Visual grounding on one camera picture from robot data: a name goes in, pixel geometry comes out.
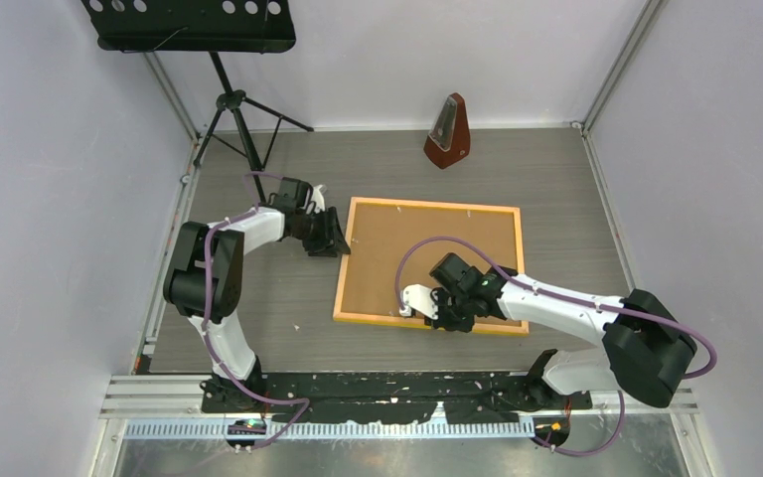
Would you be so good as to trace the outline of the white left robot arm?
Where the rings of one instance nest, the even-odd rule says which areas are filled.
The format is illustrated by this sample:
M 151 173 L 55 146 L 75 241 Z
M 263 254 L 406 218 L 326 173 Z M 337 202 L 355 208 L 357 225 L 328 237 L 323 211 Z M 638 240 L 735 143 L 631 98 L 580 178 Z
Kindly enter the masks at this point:
M 227 389 L 238 409 L 257 409 L 266 385 L 260 360 L 249 347 L 237 307 L 247 254 L 282 241 L 299 240 L 310 256 L 350 253 L 324 185 L 282 177 L 263 204 L 217 222 L 181 225 L 163 284 L 163 297 L 196 328 L 212 360 L 209 393 Z

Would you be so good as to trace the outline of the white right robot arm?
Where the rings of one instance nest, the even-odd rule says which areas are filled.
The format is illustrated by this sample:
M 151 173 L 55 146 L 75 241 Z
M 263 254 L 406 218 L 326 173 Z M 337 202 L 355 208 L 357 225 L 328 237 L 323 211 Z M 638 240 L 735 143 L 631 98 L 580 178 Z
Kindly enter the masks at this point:
M 478 317 L 536 323 L 590 344 L 575 352 L 540 353 L 522 380 L 529 410 L 555 406 L 584 392 L 620 391 L 664 408 L 687 374 L 696 343 L 650 292 L 596 297 L 556 287 L 512 268 L 486 272 L 446 254 L 430 271 L 435 307 L 428 325 L 469 332 Z

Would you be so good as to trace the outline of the brown metronome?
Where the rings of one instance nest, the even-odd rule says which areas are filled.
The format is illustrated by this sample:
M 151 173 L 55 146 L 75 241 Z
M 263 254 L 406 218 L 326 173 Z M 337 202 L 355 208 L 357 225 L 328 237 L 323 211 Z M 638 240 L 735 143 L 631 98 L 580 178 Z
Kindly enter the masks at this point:
M 471 133 L 465 99 L 458 92 L 449 94 L 430 129 L 423 152 L 439 169 L 464 159 L 471 149 Z

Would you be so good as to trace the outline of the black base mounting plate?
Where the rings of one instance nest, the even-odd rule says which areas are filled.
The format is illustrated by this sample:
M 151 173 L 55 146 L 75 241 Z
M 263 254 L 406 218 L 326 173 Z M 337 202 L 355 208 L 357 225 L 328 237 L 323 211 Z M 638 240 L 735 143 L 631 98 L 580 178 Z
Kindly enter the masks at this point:
M 201 381 L 205 413 L 252 412 L 286 423 L 424 423 L 438 409 L 449 422 L 505 423 L 520 412 L 588 410 L 587 393 L 562 397 L 524 375 L 502 372 L 271 373 L 247 383 Z

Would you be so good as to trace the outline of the black music stand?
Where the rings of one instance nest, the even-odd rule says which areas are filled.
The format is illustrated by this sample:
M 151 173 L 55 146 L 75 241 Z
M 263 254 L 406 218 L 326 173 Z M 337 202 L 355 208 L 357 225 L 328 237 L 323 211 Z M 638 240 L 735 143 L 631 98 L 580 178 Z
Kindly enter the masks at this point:
M 225 113 L 233 117 L 241 147 L 253 174 L 265 170 L 269 156 L 261 156 L 241 112 L 249 104 L 306 132 L 313 127 L 249 97 L 232 87 L 221 53 L 282 54 L 296 44 L 289 3 L 275 1 L 84 1 L 98 45 L 121 53 L 206 52 L 222 87 L 216 112 L 203 145 L 208 146 Z

